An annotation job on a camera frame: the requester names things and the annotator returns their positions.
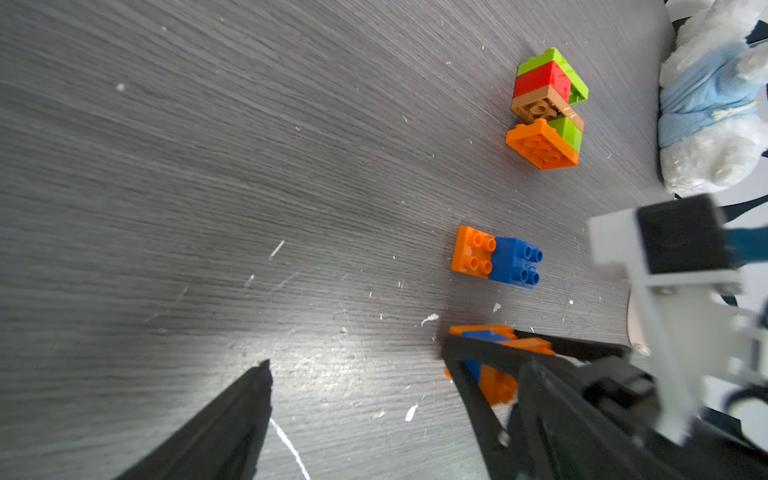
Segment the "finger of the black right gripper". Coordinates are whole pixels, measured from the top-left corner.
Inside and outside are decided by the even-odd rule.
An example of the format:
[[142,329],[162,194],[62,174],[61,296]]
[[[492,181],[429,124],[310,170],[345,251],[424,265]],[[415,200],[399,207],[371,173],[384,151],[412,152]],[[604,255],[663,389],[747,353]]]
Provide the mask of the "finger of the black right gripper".
[[628,358],[632,349],[626,345],[593,340],[557,337],[517,329],[518,338],[540,338],[551,344],[551,349],[558,355],[572,357],[584,362],[594,362],[606,357]]
[[450,334],[442,356],[469,416],[482,458],[492,479],[539,479],[536,447],[528,438],[521,406],[502,424],[492,406],[523,393],[522,370],[539,363],[566,375],[575,366],[557,356],[521,350],[507,344]]

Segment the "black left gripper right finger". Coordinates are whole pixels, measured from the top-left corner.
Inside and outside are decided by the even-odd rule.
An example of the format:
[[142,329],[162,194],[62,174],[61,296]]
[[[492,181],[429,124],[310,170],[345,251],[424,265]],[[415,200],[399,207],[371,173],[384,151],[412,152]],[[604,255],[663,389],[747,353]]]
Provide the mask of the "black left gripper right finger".
[[520,409],[537,479],[682,479],[553,372],[523,366]]

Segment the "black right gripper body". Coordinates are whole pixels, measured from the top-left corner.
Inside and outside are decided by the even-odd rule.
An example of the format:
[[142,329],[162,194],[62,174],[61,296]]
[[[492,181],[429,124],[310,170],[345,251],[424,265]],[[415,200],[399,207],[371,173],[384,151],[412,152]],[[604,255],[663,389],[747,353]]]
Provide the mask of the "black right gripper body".
[[730,305],[740,270],[767,258],[765,228],[731,229],[709,195],[592,218],[593,262],[626,280],[650,352],[651,373],[618,361],[589,368],[600,417],[582,429],[573,470],[585,479],[763,479],[764,449],[704,418],[705,382],[767,396],[767,325]]

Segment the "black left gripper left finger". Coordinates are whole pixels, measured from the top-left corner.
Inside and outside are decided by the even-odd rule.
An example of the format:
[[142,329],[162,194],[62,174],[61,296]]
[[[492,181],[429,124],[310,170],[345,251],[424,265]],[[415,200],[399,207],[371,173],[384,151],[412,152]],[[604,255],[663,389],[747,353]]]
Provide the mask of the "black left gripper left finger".
[[121,479],[252,479],[272,413],[265,360],[247,370]]

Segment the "small blue lego brick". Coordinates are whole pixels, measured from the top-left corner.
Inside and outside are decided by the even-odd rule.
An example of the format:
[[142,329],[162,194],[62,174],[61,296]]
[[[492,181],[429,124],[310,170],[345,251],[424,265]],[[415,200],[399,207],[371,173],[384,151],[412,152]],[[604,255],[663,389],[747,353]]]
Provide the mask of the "small blue lego brick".
[[532,289],[539,284],[542,260],[543,252],[537,246],[516,238],[497,237],[489,279]]

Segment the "tan 2x4 lego plate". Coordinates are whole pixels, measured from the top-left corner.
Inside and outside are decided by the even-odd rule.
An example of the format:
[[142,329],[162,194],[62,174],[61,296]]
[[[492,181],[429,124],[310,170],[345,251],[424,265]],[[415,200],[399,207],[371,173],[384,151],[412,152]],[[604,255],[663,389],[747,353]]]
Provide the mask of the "tan 2x4 lego plate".
[[581,132],[584,131],[583,119],[552,86],[542,87],[526,94],[515,94],[511,110],[528,124],[539,118],[550,121],[562,116],[571,120]]

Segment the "lime green 2x4 lego brick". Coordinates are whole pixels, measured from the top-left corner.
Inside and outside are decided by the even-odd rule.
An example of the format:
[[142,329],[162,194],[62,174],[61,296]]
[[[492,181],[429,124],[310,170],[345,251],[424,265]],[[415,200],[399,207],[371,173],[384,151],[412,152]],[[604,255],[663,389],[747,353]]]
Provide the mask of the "lime green 2x4 lego brick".
[[589,88],[557,48],[523,62],[517,70],[514,97],[553,87],[569,104],[586,101]]

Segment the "red lego brick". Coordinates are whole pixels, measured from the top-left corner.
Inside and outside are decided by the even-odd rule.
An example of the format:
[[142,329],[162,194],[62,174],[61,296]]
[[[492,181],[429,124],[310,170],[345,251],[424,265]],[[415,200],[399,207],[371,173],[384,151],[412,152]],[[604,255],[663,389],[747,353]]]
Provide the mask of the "red lego brick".
[[543,87],[552,87],[563,100],[570,98],[572,82],[561,67],[550,61],[529,72],[520,74],[515,83],[513,97],[529,94]]

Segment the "orange 2x4 lego plate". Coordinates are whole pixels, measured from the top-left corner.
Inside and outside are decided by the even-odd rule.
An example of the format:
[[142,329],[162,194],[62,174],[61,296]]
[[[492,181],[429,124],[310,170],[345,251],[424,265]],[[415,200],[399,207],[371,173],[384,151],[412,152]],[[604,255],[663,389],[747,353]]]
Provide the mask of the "orange 2x4 lego plate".
[[449,333],[451,335],[481,339],[496,343],[517,339],[514,329],[507,325],[452,326],[449,329]]

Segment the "blue 2x2 lego brick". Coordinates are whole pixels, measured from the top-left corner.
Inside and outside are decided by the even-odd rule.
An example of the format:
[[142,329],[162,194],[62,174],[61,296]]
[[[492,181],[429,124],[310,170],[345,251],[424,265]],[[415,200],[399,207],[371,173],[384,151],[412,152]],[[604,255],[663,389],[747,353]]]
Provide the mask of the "blue 2x2 lego brick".
[[[502,342],[509,341],[509,338],[491,331],[491,330],[477,330],[477,331],[468,331],[461,334],[462,337],[465,338],[472,338],[484,341],[486,343],[494,343],[494,344],[501,344]],[[464,362],[464,366],[469,372],[469,374],[472,376],[473,380],[476,384],[480,383],[480,380],[483,375],[483,367],[485,364],[482,362],[482,359],[485,358],[484,351],[486,350],[486,347],[482,349],[482,353],[474,353],[472,356],[468,357]]]

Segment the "lime green 2x2 lego brick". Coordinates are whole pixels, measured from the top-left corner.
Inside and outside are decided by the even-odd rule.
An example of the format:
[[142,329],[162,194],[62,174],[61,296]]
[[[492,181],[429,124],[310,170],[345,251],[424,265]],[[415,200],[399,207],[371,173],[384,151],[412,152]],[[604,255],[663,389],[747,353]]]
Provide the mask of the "lime green 2x2 lego brick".
[[548,121],[548,125],[553,128],[576,153],[581,152],[583,132],[571,119],[565,116],[559,116],[554,120]]

